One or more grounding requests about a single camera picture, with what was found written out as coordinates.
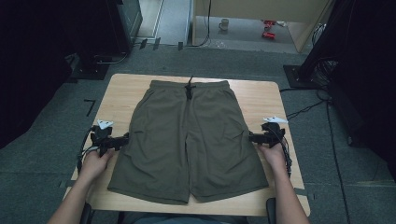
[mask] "person's right hand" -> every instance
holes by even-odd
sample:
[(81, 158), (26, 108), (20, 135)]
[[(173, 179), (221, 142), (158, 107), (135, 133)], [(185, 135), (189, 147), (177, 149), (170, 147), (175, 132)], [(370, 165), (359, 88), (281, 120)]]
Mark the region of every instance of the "person's right hand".
[(264, 154), (265, 159), (270, 163), (273, 170), (284, 169), (286, 171), (285, 155), (280, 143), (271, 148), (258, 145), (258, 149)]

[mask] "forearm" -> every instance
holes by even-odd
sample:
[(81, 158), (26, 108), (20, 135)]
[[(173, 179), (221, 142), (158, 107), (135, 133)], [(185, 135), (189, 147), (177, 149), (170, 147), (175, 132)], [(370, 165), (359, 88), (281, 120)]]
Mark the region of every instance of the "forearm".
[(276, 189), (276, 223), (309, 223), (288, 174), (282, 170), (274, 170)]
[(79, 223), (90, 186), (90, 180), (78, 179), (49, 223)]

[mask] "waistband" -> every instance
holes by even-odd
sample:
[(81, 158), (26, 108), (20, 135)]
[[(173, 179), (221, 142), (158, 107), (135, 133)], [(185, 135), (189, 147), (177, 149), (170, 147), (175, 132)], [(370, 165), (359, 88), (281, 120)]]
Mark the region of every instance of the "waistband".
[[(160, 80), (152, 80), (150, 83), (151, 88), (185, 88), (189, 85), (188, 82), (181, 83), (181, 82), (171, 82), (171, 81), (160, 81)], [(230, 84), (227, 80), (220, 81), (220, 82), (192, 82), (191, 86), (195, 86), (195, 88), (230, 88)]]

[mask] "floor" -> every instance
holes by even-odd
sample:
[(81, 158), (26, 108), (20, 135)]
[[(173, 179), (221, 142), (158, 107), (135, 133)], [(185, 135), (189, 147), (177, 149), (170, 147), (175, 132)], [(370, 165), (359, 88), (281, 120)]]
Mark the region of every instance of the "floor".
[[(153, 43), (160, 38), (161, 44), (177, 45), (183, 42), (184, 46), (191, 45), (191, 0), (140, 0), (140, 5), (143, 24), (138, 37), (141, 40), (147, 38), (148, 42)], [(268, 39), (262, 37), (263, 21), (227, 18), (228, 30), (222, 31), (219, 28), (222, 19), (197, 17), (195, 45), (205, 41), (209, 24), (210, 38), (203, 48), (298, 53), (286, 26), (274, 25), (270, 32), (276, 35), (275, 39)], [(308, 43), (302, 54), (309, 53), (311, 49), (312, 45)]]

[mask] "drawstring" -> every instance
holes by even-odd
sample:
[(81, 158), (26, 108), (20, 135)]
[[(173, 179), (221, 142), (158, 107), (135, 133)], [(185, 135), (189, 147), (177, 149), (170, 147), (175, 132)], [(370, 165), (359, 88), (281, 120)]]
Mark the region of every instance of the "drawstring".
[(195, 88), (196, 86), (192, 86), (191, 85), (191, 80), (192, 80), (192, 77), (193, 76), (191, 76), (191, 78), (190, 78), (190, 80), (189, 80), (189, 84), (187, 85), (187, 86), (185, 86), (184, 88), (186, 88), (186, 95), (187, 95), (187, 99), (192, 99), (192, 92), (191, 92), (191, 90), (192, 90), (192, 88)]

